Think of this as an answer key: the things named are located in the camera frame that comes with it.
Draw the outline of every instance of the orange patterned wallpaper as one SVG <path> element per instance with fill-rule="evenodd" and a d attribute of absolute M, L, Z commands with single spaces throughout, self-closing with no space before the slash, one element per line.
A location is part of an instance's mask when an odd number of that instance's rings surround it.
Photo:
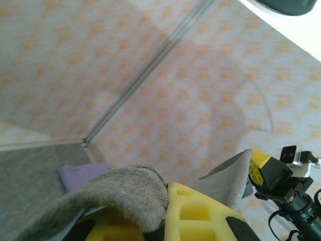
<path fill-rule="evenodd" d="M 111 168 L 151 163 L 187 183 L 247 148 L 321 156 L 321 63 L 243 5 L 209 9 L 90 145 Z M 321 186 L 320 169 L 313 170 Z M 262 241 L 276 210 L 254 196 L 242 213 Z M 273 221 L 285 240 L 291 226 Z"/>
<path fill-rule="evenodd" d="M 82 138 L 195 0 L 0 5 L 0 145 Z"/>

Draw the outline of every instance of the white object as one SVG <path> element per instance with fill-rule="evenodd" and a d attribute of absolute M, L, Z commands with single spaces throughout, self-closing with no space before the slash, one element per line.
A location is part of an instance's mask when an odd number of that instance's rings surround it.
<path fill-rule="evenodd" d="M 321 158 L 318 158 L 317 163 L 304 163 L 302 166 L 296 166 L 294 164 L 287 165 L 291 171 L 293 172 L 292 177 L 309 177 L 311 174 L 311 167 L 315 167 L 320 169 L 321 168 Z"/>
<path fill-rule="evenodd" d="M 255 0 L 239 0 L 253 13 L 321 62 L 321 0 L 301 16 L 279 14 Z"/>

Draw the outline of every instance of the gray carpet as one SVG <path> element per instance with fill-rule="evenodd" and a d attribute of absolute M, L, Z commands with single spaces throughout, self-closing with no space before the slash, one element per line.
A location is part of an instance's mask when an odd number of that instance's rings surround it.
<path fill-rule="evenodd" d="M 57 168 L 90 163 L 81 144 L 0 152 L 0 240 L 17 230 L 65 190 Z"/>

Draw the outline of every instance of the yellow plastic part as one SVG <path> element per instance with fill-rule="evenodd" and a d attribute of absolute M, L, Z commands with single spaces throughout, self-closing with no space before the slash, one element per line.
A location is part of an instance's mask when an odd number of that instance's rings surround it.
<path fill-rule="evenodd" d="M 142 232 L 116 208 L 106 207 L 92 213 L 79 222 L 87 219 L 96 221 L 95 226 L 85 241 L 145 241 Z"/>
<path fill-rule="evenodd" d="M 261 176 L 261 173 L 259 172 L 259 169 L 262 168 L 270 158 L 271 156 L 267 154 L 253 151 L 252 159 L 250 162 L 249 174 L 251 180 L 257 185 L 263 185 L 263 178 Z"/>
<path fill-rule="evenodd" d="M 244 217 L 222 203 L 180 183 L 169 184 L 165 241 L 237 241 L 226 217 Z"/>

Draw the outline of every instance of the purple cloth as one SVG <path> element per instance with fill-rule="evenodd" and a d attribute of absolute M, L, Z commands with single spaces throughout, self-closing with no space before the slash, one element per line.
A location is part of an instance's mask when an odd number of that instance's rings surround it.
<path fill-rule="evenodd" d="M 103 163 L 85 164 L 75 167 L 66 165 L 58 169 L 66 192 L 74 190 L 76 187 L 85 184 L 90 179 L 98 177 L 107 171 L 107 165 Z"/>

